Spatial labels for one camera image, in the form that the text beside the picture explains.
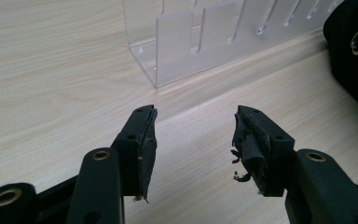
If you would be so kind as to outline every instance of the tabletop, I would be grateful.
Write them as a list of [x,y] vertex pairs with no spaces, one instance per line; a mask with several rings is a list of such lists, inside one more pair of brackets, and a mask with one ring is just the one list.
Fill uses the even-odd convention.
[[0,1],[0,186],[40,192],[109,147],[131,111],[158,109],[148,200],[127,223],[288,223],[284,198],[238,183],[238,105],[336,159],[358,184],[358,104],[332,78],[321,30],[156,89],[131,55],[120,0]]

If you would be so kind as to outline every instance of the black object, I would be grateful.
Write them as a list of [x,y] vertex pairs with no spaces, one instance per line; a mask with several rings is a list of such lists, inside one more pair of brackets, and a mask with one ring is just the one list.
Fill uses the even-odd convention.
[[78,176],[35,194],[30,184],[0,188],[0,224],[124,223],[123,196],[147,199],[156,158],[157,109],[134,110],[111,147],[83,159]]
[[345,0],[324,24],[331,72],[358,101],[358,0]]
[[295,140],[259,110],[240,105],[232,150],[260,193],[282,197],[291,223],[358,223],[358,186],[333,158],[313,150],[293,150]]

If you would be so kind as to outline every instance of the black plastic part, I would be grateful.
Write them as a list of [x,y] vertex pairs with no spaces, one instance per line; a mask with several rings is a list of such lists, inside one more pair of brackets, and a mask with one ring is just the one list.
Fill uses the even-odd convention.
[[34,186],[9,184],[0,188],[0,224],[34,222],[36,216]]
[[156,159],[157,109],[146,105],[134,110],[112,144],[119,156],[123,196],[144,197]]
[[312,213],[311,223],[358,223],[358,187],[332,157],[301,149],[293,169]]
[[295,140],[263,112],[239,105],[232,145],[264,196],[282,197]]
[[37,224],[65,223],[77,176],[37,194]]
[[110,147],[94,149],[83,159],[67,224],[124,222],[118,154]]

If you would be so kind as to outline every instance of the light wood grain surface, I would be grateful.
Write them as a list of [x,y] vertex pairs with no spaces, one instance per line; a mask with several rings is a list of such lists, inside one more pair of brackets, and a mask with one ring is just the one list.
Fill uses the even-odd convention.
[[155,89],[132,57],[119,0],[0,1],[0,186],[37,192],[78,173],[131,111],[158,109],[150,204],[127,223],[288,223],[284,198],[232,180],[238,105],[327,152],[358,184],[358,104],[330,75],[320,31]]

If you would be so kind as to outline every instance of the clear acrylic stand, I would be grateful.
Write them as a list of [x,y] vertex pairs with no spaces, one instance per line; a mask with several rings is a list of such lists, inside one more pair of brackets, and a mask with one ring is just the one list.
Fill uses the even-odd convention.
[[130,48],[156,87],[323,27],[343,0],[123,0]]

